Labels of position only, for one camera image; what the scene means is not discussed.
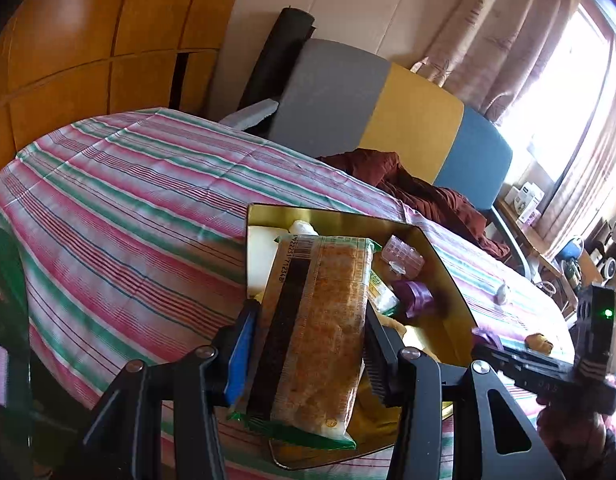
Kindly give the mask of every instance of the curtain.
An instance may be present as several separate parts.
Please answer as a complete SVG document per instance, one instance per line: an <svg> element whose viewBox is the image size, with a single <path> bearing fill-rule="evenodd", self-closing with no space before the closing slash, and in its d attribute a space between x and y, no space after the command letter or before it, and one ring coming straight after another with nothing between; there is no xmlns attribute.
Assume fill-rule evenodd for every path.
<svg viewBox="0 0 616 480"><path fill-rule="evenodd" d="M552 258L575 234L585 231L608 195L616 168L616 38L609 81L604 85L588 133L562 184L535 227Z"/></svg>
<svg viewBox="0 0 616 480"><path fill-rule="evenodd" d="M539 78L580 0L462 0L412 71L492 122Z"/></svg>

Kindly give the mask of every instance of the screw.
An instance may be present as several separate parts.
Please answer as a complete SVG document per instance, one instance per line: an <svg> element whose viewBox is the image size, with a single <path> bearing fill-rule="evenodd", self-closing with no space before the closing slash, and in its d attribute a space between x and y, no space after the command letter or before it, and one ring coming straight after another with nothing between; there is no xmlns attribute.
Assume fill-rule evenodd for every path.
<svg viewBox="0 0 616 480"><path fill-rule="evenodd" d="M144 369L145 364L146 363L144 363L141 359L133 359L132 361L129 361L126 365L126 371L130 372L131 374L136 374L137 372L140 372Z"/></svg>
<svg viewBox="0 0 616 480"><path fill-rule="evenodd" d="M478 374L487 374L490 371L490 365L486 361L478 359L472 363L472 369Z"/></svg>
<svg viewBox="0 0 616 480"><path fill-rule="evenodd" d="M402 349L402 357L409 360L419 359L421 352L412 346L406 346L406 348Z"/></svg>
<svg viewBox="0 0 616 480"><path fill-rule="evenodd" d="M215 350L212 346L200 346L199 348L195 349L195 355L200 359L210 359L212 356L214 356L214 352Z"/></svg>

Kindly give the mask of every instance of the dark red blanket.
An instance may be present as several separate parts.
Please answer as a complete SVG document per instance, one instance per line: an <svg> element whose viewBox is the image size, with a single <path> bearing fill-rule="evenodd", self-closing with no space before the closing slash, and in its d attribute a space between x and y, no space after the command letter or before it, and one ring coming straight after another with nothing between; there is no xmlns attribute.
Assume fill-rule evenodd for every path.
<svg viewBox="0 0 616 480"><path fill-rule="evenodd" d="M320 160L402 200L427 219L443 225L499 260L510 253L506 244L485 237L486 219L465 196L411 176L403 169L395 152L357 148L354 152L322 156Z"/></svg>

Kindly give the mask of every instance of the gold tray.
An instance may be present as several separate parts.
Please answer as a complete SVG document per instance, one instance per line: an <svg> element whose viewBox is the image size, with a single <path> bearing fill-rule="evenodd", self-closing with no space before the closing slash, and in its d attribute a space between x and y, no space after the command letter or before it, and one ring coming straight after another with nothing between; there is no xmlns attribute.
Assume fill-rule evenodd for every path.
<svg viewBox="0 0 616 480"><path fill-rule="evenodd" d="M249 226L288 229L295 220L309 222L323 236L365 237L381 245L384 245L391 235L396 235L418 250L424 257L425 264L417 280L429 288L437 305L443 307L443 313L420 316L413 324L417 336L425 348L430 349L441 362L457 366L470 364L471 330L477 325L450 273L421 229L402 222L356 213L257 203L248 207L246 222ZM385 416L382 418L392 422L377 425L370 436L358 434L358 428L363 426L358 424L360 416L357 415L355 418L360 396L364 396L364 404L373 402L367 384L363 388L360 387L360 392L357 393L355 409L348 427L348 434L357 443L357 449L318 450L271 440L269 446L274 462L288 470L306 469L343 462L393 446L397 436L400 408L373 406L375 414L376 410L384 410ZM442 418L445 419L451 414L452 404L445 403Z"/></svg>

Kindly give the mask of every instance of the bed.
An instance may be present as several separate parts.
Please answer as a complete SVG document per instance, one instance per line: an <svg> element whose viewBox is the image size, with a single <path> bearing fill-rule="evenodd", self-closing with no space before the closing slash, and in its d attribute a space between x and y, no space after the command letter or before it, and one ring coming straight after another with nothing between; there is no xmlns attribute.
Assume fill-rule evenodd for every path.
<svg viewBox="0 0 616 480"><path fill-rule="evenodd" d="M341 171L259 137L167 108L78 121L21 150L0 172L0 227L21 245L30 342L73 397L91 407L131 359L176 360L229 324L245 296L245 216L263 202L359 212L416 224L477 323L505 344L545 334L574 350L557 306L522 276ZM510 302L494 303L506 283ZM531 418L534 397L509 385ZM384 478L390 450L283 471L265 441L218 414L231 478ZM616 427L616 414L609 424ZM163 457L173 461L172 407ZM451 475L452 421L442 477Z"/></svg>

